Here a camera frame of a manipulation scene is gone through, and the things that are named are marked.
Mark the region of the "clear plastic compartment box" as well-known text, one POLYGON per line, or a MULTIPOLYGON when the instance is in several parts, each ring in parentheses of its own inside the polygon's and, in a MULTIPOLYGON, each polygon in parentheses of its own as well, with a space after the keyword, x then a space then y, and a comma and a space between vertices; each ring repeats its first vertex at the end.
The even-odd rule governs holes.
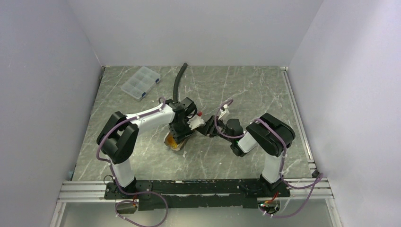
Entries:
POLYGON ((121 90, 141 101, 160 80, 159 73, 142 66, 121 86, 121 90))

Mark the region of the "aluminium frame rail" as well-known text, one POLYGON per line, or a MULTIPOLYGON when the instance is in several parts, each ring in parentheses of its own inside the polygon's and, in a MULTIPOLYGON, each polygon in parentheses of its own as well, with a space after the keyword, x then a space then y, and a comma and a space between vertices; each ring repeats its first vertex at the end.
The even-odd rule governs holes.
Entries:
MULTIPOLYGON (((64 181, 61 186, 61 190, 57 199, 56 209, 54 211, 50 226, 58 227, 61 225, 61 218, 64 213, 65 205, 67 203, 117 203, 123 200, 107 199, 105 197, 105 193, 107 191, 108 189, 102 181, 64 181)), ((328 179, 323 178, 315 186, 310 199, 325 200, 333 226, 343 226, 328 179)))

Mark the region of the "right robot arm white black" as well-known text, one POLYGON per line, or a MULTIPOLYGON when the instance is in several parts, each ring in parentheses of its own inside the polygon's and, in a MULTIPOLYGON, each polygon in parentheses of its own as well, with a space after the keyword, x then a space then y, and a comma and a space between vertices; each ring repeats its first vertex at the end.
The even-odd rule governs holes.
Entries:
POLYGON ((202 135, 219 136, 229 141, 232 152, 238 157, 245 156, 257 146, 261 147, 265 152, 265 163, 260 177, 260 190, 265 196, 272 196, 277 192, 282 184, 282 159, 296 137, 290 126, 265 113, 245 129, 238 119, 223 122, 218 117, 211 116, 205 125, 196 130, 202 135))

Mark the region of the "orange transparent safety glasses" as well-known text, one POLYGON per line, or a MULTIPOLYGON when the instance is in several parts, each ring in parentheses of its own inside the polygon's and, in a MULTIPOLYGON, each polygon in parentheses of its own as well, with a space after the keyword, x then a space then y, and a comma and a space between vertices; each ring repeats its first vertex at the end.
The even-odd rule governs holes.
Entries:
POLYGON ((173 149, 178 148, 178 144, 175 142, 174 137, 171 133, 168 133, 165 137, 165 144, 173 149))

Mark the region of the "printed glasses pouch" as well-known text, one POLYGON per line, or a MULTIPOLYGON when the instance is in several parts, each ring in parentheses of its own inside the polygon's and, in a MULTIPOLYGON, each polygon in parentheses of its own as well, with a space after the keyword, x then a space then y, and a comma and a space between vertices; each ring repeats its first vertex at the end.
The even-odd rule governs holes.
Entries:
POLYGON ((173 151, 180 151, 185 146, 188 140, 188 138, 185 138, 183 141, 177 143, 174 140, 172 133, 168 132, 164 137, 164 144, 173 151))

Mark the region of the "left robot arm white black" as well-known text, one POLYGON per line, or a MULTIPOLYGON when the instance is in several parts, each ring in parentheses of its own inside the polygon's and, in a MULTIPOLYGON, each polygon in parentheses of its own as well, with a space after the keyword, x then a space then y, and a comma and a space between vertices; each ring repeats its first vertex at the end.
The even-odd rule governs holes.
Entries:
POLYGON ((128 199, 135 193, 136 177, 131 168, 137 138, 159 126, 168 126, 173 140, 180 144, 205 122, 198 115, 194 102, 186 98, 182 102, 159 98, 159 105, 146 111, 124 115, 115 112, 101 130, 96 142, 96 157, 108 163, 117 193, 128 199))

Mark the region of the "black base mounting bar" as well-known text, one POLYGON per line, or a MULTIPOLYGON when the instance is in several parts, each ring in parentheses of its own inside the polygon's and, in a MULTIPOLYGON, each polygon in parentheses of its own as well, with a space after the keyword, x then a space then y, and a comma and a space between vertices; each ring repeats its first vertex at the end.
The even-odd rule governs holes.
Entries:
POLYGON ((214 180, 138 180, 135 191, 126 195, 114 182, 106 184, 106 200, 137 199, 140 211, 154 209, 242 207, 255 209, 263 199, 289 197, 283 183, 270 188, 260 178, 214 180))

